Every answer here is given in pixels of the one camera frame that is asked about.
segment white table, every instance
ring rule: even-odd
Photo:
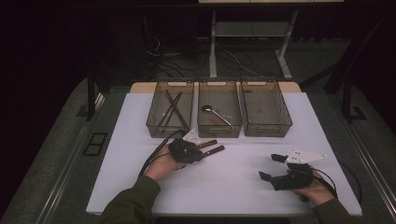
[[[162,141],[151,138],[146,127],[153,93],[139,92],[143,93],[129,93],[125,98],[92,191],[88,213],[100,215],[120,191],[130,188],[146,158]],[[195,94],[192,121],[195,128],[197,97]],[[285,175],[287,165],[272,161],[271,154],[288,155],[294,148],[327,155],[327,160],[311,165],[333,179],[346,210],[353,216],[361,216],[361,207],[306,94],[285,92],[284,98],[293,121],[285,138],[245,137],[241,133],[239,138],[218,139],[225,150],[174,171],[160,183],[162,191],[152,208],[154,216],[311,215],[310,203],[301,202],[291,191],[275,191],[259,177],[259,171],[272,176]]]

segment green sleeve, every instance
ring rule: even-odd
[[[320,224],[359,224],[357,217],[351,216],[337,199],[330,200],[313,209]]]
[[[145,175],[139,176],[131,189],[120,192],[106,206],[99,223],[148,223],[160,190],[156,181]]]

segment gray floor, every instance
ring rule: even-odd
[[[332,65],[343,55],[347,45],[347,41],[334,40],[291,42],[285,58],[293,81],[300,83]],[[240,77],[259,74],[281,80],[282,75],[274,55],[274,49],[278,46],[279,42],[273,40],[247,41],[243,45],[219,42],[218,76]],[[227,51],[222,51],[223,49],[231,52],[256,75],[246,69],[240,69],[241,66],[235,63],[233,56]],[[174,52],[174,49],[168,51],[169,54]],[[177,64],[177,69],[186,77],[208,77],[206,59],[207,51],[200,54],[197,60],[175,59],[174,56],[169,56],[170,63],[166,64]],[[175,69],[168,66],[161,68],[163,71],[158,77],[167,77],[168,74],[179,76]],[[366,120],[347,123],[340,115],[341,92],[335,95],[326,94],[322,89],[326,79],[323,78],[304,91],[308,93],[337,159],[347,166],[342,167],[345,168],[346,177],[357,197],[361,185],[362,219],[367,224],[395,223],[395,216],[389,211],[391,203],[387,193],[391,195],[396,186],[396,163],[390,159],[396,158],[396,136],[358,89],[353,90],[352,105],[362,110]],[[83,156],[81,152],[93,133],[108,133],[108,144],[123,98],[128,91],[128,87],[113,88],[109,94],[98,100],[98,111],[92,121],[87,122],[85,117],[80,116],[81,108],[87,103],[85,80],[76,87],[1,223],[97,222],[98,217],[85,213],[85,208],[106,154],[106,146],[98,157]],[[375,166],[369,161],[363,162],[361,155],[366,155],[365,152],[372,158]],[[245,220],[241,223],[263,223],[262,221]],[[318,223],[314,217],[294,217],[290,222]]]

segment spoon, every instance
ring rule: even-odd
[[[230,125],[230,126],[233,126],[233,125],[231,125],[230,122],[227,121],[227,119],[225,119],[225,118],[222,117],[220,114],[218,114],[218,112],[216,112],[216,111],[213,109],[213,107],[212,107],[211,105],[203,105],[203,106],[201,107],[201,109],[202,109],[203,111],[205,111],[205,112],[212,112],[212,113],[214,113],[219,119],[221,119],[222,121],[224,121],[226,124],[228,124],[228,125]]]

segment person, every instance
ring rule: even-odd
[[[169,155],[167,145],[157,155],[157,159],[153,160],[146,172],[137,178],[132,188],[120,192],[106,206],[100,216],[99,223],[149,223],[151,208],[161,190],[157,181],[186,165],[175,161]],[[314,171],[314,175],[321,178],[316,171]],[[315,206],[314,214],[322,224],[361,223],[357,217],[352,217],[329,190],[316,179],[309,187],[295,189],[294,192],[309,199]]]

